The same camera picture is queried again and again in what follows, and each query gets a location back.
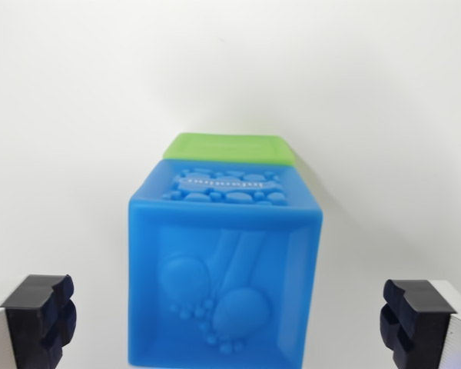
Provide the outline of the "gripper left finger with silver black pad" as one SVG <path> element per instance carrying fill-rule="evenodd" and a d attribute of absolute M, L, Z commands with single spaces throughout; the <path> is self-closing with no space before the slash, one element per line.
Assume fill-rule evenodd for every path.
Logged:
<path fill-rule="evenodd" d="M 70 275 L 30 274 L 0 305 L 0 368 L 56 368 L 75 334 Z"/>

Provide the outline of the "gripper right finger with silver black pad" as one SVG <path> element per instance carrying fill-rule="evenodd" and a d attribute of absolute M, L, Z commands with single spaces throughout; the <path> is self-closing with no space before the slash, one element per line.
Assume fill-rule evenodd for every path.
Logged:
<path fill-rule="evenodd" d="M 461 294 L 443 280 L 393 280 L 383 288 L 380 334 L 398 368 L 461 368 Z"/>

